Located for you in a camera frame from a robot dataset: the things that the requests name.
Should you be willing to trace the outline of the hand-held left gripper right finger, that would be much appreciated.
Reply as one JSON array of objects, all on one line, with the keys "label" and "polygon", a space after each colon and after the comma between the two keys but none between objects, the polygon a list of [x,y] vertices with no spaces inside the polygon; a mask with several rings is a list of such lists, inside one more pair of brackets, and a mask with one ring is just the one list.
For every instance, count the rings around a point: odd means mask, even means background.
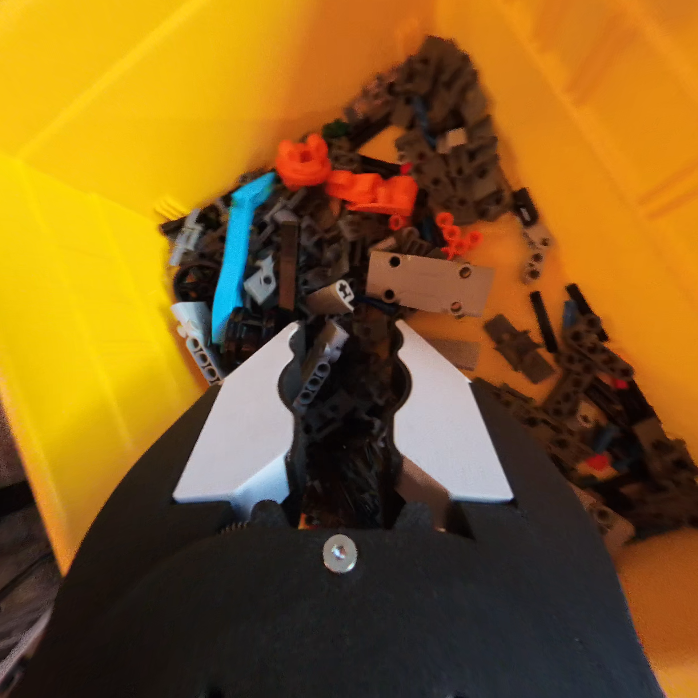
[{"label": "hand-held left gripper right finger", "polygon": [[464,530],[461,503],[506,504],[514,494],[471,381],[404,320],[395,323],[406,396],[392,418],[402,458],[397,493],[423,503],[437,530]]}]

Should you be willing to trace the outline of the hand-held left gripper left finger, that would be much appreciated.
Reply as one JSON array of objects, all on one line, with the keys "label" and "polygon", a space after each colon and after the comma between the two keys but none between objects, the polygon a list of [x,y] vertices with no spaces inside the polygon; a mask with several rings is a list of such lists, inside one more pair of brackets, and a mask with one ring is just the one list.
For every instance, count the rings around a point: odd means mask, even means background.
[{"label": "hand-held left gripper left finger", "polygon": [[281,379],[298,339],[304,344],[294,321],[223,380],[172,493],[177,504],[222,502],[248,521],[259,502],[280,505],[291,494],[286,461],[294,416]]}]

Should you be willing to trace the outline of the orange connector block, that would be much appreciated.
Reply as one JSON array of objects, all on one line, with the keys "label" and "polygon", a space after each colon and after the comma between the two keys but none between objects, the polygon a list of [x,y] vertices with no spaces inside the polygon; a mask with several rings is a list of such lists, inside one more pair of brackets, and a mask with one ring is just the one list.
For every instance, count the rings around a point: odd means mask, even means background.
[{"label": "orange connector block", "polygon": [[327,195],[344,201],[348,211],[389,216],[411,216],[418,190],[408,175],[382,179],[377,173],[333,170],[325,182]]}]

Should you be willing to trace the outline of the light grey perforated beam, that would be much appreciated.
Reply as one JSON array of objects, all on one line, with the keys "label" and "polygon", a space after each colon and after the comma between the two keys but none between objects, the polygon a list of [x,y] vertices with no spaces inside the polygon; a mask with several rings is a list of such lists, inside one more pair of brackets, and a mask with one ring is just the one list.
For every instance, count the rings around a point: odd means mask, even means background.
[{"label": "light grey perforated beam", "polygon": [[204,301],[180,301],[171,306],[177,332],[208,385],[224,380],[220,355],[212,343],[211,311]]}]

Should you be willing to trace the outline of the orange round connector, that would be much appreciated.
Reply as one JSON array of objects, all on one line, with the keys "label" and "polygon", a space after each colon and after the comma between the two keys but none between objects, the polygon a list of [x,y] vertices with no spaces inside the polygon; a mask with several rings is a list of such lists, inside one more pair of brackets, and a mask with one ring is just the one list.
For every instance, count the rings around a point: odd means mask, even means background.
[{"label": "orange round connector", "polygon": [[307,135],[303,142],[281,141],[275,169],[284,186],[291,191],[323,185],[332,170],[326,141],[318,133]]}]

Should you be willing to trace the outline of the black wheel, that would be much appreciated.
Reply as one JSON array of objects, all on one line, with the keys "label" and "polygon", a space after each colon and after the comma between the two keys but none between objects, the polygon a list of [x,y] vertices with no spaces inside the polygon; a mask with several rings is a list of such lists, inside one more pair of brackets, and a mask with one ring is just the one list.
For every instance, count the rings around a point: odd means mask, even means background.
[{"label": "black wheel", "polygon": [[234,309],[222,339],[222,368],[229,372],[235,370],[274,337],[277,331],[277,310],[257,313],[244,307]]}]

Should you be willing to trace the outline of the orange triple pin connector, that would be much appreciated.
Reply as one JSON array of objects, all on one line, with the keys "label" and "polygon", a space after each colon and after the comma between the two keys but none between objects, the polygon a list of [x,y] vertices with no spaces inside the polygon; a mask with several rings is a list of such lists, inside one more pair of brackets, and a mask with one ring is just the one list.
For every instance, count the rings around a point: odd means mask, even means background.
[{"label": "orange triple pin connector", "polygon": [[469,252],[473,252],[484,238],[478,230],[464,232],[455,224],[455,219],[449,212],[439,212],[436,214],[435,223],[440,229],[445,245],[441,247],[441,252],[446,260],[452,261],[458,257],[465,257]]}]

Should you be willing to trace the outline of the blue brick separator tool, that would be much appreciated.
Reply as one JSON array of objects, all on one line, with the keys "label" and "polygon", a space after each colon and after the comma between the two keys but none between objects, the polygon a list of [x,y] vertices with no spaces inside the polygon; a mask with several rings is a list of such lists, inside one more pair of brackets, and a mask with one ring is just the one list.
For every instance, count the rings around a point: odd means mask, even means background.
[{"label": "blue brick separator tool", "polygon": [[222,266],[212,305],[212,343],[220,348],[233,310],[242,305],[241,293],[254,216],[271,196],[275,180],[273,171],[266,172],[232,194]]}]

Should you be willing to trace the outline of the grey panel plate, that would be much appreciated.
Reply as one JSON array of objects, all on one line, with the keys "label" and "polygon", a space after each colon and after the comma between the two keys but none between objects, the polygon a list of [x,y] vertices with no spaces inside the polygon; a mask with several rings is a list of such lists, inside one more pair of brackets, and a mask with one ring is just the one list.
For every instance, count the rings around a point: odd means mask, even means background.
[{"label": "grey panel plate", "polygon": [[385,303],[455,318],[482,316],[495,271],[455,260],[373,251],[366,295]]}]

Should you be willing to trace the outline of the yellow plastic parts bin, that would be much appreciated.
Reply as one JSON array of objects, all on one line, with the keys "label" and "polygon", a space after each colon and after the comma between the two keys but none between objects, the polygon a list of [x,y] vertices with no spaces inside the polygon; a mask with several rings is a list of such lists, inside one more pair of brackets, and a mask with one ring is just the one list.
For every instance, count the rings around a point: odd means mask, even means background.
[{"label": "yellow plastic parts bin", "polygon": [[2,1],[1,394],[59,564],[205,387],[156,214],[336,116],[432,31],[670,435],[697,453],[696,1]]}]

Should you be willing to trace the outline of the light grey angled beam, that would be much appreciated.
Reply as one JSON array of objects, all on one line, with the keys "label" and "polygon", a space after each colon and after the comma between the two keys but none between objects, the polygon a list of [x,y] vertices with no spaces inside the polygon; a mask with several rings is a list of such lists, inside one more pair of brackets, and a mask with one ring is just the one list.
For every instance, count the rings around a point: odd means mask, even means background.
[{"label": "light grey angled beam", "polygon": [[326,321],[301,367],[301,390],[292,404],[295,412],[305,413],[315,400],[349,338],[336,320]]}]

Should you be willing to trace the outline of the pile of dark building parts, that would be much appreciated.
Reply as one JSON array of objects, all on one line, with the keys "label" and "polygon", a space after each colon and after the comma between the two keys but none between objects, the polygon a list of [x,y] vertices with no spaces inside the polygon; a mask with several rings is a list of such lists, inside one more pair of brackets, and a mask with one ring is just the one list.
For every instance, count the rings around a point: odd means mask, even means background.
[{"label": "pile of dark building parts", "polygon": [[[164,222],[161,231],[172,242],[177,302],[204,301],[212,315],[232,194],[275,173],[272,194],[250,229],[241,307],[277,310],[275,336],[289,322],[302,322],[301,367],[328,319],[350,335],[315,400],[305,413],[295,412],[309,455],[302,515],[312,527],[380,526],[388,509],[388,410],[398,402],[398,391],[389,388],[398,367],[382,346],[396,321],[416,310],[366,295],[371,253],[446,260],[436,214],[449,212],[463,231],[512,214],[529,252],[522,282],[533,284],[554,237],[528,189],[511,189],[477,71],[451,40],[426,37],[416,54],[377,74],[344,117],[319,134],[332,171],[412,177],[419,190],[411,216],[348,211],[325,184],[291,191],[274,165],[243,173],[231,191]],[[529,298],[542,344],[501,313],[483,324],[512,371],[533,385],[555,379],[542,403],[505,383],[477,378],[472,385],[487,390],[540,444],[610,549],[696,528],[697,466],[685,442],[668,436],[579,287],[565,291],[561,344],[538,290]],[[292,403],[300,390],[301,373]]]}]

